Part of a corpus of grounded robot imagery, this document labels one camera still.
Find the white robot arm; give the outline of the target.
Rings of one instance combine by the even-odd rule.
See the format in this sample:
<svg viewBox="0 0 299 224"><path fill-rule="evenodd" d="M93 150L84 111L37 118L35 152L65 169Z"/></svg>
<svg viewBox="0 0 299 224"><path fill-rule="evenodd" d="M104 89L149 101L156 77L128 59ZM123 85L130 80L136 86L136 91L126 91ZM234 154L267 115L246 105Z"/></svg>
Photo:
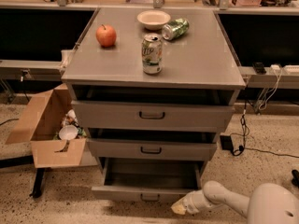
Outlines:
<svg viewBox="0 0 299 224"><path fill-rule="evenodd" d="M258 186L250 197L228 190L217 181L208 181L173 203L179 215L197 214L226 205L247 220L247 224L299 224L299 200L287 189L273 183Z"/></svg>

